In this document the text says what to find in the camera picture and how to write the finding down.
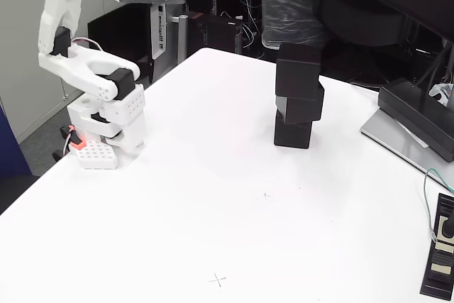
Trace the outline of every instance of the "blue panel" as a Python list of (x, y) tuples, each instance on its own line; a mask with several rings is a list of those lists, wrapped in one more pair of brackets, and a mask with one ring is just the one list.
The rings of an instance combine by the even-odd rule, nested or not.
[(16, 175), (31, 175), (31, 171), (0, 109), (0, 179)]

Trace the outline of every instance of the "white table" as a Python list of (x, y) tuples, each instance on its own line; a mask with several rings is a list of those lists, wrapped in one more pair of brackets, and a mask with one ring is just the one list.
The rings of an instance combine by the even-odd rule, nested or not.
[(69, 155), (0, 216), (0, 302), (435, 301), (423, 174), (360, 134), (376, 93), (321, 82), (310, 149), (280, 148), (273, 64), (189, 58), (145, 93), (140, 155)]

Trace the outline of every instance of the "green cable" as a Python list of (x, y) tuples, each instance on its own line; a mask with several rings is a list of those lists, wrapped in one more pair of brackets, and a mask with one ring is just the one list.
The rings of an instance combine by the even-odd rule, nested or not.
[(431, 238), (433, 240), (433, 242), (436, 242), (436, 235), (435, 235), (435, 231), (433, 230), (432, 228), (432, 218), (431, 218), (431, 209), (429, 209), (428, 207), (428, 201), (427, 201), (427, 194), (426, 194), (426, 181), (427, 181), (427, 177), (428, 177), (428, 174), (433, 171), (437, 174), (437, 176), (440, 178), (441, 182), (443, 183), (443, 185), (446, 187), (446, 189), (451, 192), (452, 194), (454, 194), (454, 189), (452, 189), (447, 183), (446, 181), (441, 177), (440, 173), (435, 169), (435, 168), (429, 168), (426, 172), (426, 175), (424, 176), (424, 200), (426, 201), (426, 207), (427, 207), (427, 215), (428, 215), (428, 229), (429, 231), (431, 232)]

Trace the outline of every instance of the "stacked black blocks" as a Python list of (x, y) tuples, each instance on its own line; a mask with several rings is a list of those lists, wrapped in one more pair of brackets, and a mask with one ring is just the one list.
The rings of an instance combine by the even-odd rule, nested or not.
[(321, 51), (281, 44), (276, 71), (275, 145), (309, 148), (312, 122), (320, 121), (325, 89), (319, 82)]

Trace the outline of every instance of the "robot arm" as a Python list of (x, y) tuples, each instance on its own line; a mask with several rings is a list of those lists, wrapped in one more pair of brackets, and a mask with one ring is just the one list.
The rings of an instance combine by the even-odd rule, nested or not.
[[(183, 4), (186, 0), (115, 1)], [(145, 137), (143, 86), (134, 83), (140, 70), (135, 63), (72, 41), (79, 24), (81, 4), (82, 0), (45, 1), (38, 41), (39, 63), (86, 93), (67, 107), (73, 125), (68, 137), (76, 130), (81, 141), (86, 141), (71, 145), (79, 164), (83, 168), (113, 169), (118, 166), (118, 160), (110, 145), (129, 153)]]
[[(142, 4), (183, 4), (185, 0), (115, 0)], [(90, 50), (71, 42), (81, 12), (82, 0), (46, 0), (40, 22), (40, 66), (61, 77), (68, 84), (103, 101), (116, 98), (116, 85), (98, 75), (109, 75), (118, 68), (140, 71), (132, 62), (108, 53)]]

